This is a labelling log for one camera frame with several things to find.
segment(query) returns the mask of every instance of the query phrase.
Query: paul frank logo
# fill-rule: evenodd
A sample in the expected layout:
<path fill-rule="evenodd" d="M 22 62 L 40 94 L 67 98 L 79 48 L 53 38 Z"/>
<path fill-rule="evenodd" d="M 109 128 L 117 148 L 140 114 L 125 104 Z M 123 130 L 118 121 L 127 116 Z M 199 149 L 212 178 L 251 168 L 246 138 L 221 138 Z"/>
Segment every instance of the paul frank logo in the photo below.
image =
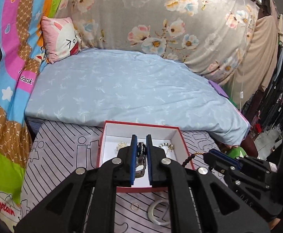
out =
<path fill-rule="evenodd" d="M 30 85 L 34 82 L 31 78 L 26 78 L 24 75 L 21 76 L 20 80 Z"/>

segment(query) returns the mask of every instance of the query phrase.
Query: floral blanket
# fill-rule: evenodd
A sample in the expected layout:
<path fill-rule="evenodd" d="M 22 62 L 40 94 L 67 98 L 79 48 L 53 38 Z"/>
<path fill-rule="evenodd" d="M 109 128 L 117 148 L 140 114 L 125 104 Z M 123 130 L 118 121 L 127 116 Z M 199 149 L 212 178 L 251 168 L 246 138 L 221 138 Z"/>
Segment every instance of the floral blanket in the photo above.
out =
<path fill-rule="evenodd" d="M 225 84 L 257 12 L 250 0 L 61 0 L 55 17 L 72 18 L 83 47 L 157 54 Z"/>

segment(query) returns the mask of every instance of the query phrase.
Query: purple cloth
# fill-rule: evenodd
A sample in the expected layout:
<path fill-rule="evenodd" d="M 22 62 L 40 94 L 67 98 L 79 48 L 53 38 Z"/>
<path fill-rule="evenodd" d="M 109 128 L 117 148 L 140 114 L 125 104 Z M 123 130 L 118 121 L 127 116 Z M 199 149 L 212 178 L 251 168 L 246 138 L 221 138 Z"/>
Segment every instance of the purple cloth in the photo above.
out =
<path fill-rule="evenodd" d="M 209 84 L 212 85 L 212 87 L 217 91 L 217 93 L 225 98 L 230 99 L 230 97 L 228 97 L 228 95 L 224 92 L 224 90 L 215 82 L 208 80 Z"/>

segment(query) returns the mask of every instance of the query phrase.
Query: light blue bedsheet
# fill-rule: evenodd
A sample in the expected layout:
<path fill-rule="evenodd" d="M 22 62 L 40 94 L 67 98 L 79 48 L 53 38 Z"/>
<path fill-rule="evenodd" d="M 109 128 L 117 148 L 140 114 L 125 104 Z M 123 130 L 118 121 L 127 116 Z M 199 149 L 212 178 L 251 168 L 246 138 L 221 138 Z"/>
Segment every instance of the light blue bedsheet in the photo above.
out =
<path fill-rule="evenodd" d="M 104 126 L 105 120 L 205 130 L 239 145 L 249 123 L 183 63 L 133 51 L 85 49 L 45 67 L 25 115 Z"/>

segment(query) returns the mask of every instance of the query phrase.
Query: mattress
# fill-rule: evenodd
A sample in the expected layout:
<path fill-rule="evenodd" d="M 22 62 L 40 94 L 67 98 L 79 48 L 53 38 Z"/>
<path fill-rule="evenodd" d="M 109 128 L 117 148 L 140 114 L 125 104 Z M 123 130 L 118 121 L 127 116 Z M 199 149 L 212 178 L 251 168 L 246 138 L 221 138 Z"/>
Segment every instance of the mattress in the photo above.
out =
<path fill-rule="evenodd" d="M 99 136 L 102 129 L 77 124 L 44 121 L 39 128 L 29 160 L 21 191 L 20 219 L 32 210 L 78 166 L 93 169 L 96 167 Z M 207 152 L 218 149 L 214 141 L 204 131 L 182 131 L 190 153 Z M 86 146 L 86 157 L 78 157 L 78 150 Z M 208 167 L 201 155 L 193 159 L 194 167 Z M 223 180 L 221 173 L 213 173 Z M 156 193 L 117 193 L 115 207 L 115 233 L 148 232 L 169 233 L 169 226 L 153 224 L 147 217 L 148 206 L 159 199 L 167 199 L 167 192 Z M 137 203 L 139 209 L 133 211 L 131 204 Z M 169 221 L 168 207 L 159 205 L 154 210 L 157 220 Z"/>
<path fill-rule="evenodd" d="M 185 64 L 133 51 L 85 49 L 48 65 L 27 118 L 103 127 L 105 120 L 205 130 L 239 145 L 249 123 Z"/>

